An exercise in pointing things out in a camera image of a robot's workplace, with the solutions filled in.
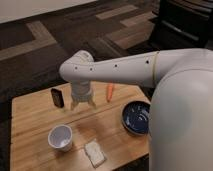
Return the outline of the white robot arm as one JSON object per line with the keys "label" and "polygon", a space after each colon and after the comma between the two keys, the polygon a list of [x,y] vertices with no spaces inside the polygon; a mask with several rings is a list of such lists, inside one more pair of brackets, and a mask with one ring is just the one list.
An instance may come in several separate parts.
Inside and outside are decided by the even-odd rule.
{"label": "white robot arm", "polygon": [[80,50],[60,76],[154,90],[149,115],[150,171],[213,171],[213,50],[159,50],[94,61]]}

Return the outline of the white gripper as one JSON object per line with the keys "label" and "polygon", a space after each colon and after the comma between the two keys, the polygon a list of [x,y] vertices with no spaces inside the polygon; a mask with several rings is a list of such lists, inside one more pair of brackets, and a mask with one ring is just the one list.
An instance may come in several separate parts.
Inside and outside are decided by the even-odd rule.
{"label": "white gripper", "polygon": [[91,88],[91,83],[89,81],[83,81],[83,82],[74,82],[71,84],[71,97],[74,101],[71,102],[71,110],[74,110],[78,102],[86,102],[88,101],[88,104],[96,108],[96,104],[92,98],[92,88]]}

